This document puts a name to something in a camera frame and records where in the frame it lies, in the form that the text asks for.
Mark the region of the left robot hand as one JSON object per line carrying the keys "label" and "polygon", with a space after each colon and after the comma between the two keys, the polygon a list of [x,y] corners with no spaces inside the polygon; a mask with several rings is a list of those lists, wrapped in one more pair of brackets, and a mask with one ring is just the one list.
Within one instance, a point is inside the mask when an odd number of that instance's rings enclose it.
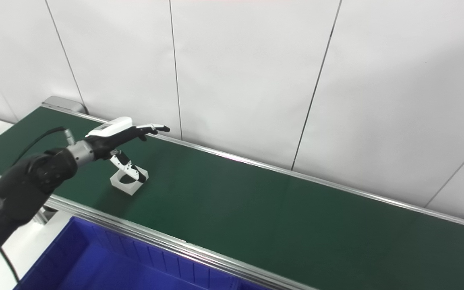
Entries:
{"label": "left robot hand", "polygon": [[90,145],[94,160],[110,160],[121,172],[140,183],[147,180],[137,166],[117,148],[135,138],[147,141],[147,134],[170,132],[168,126],[162,124],[145,124],[134,126],[131,117],[119,117],[91,130],[84,138]]}

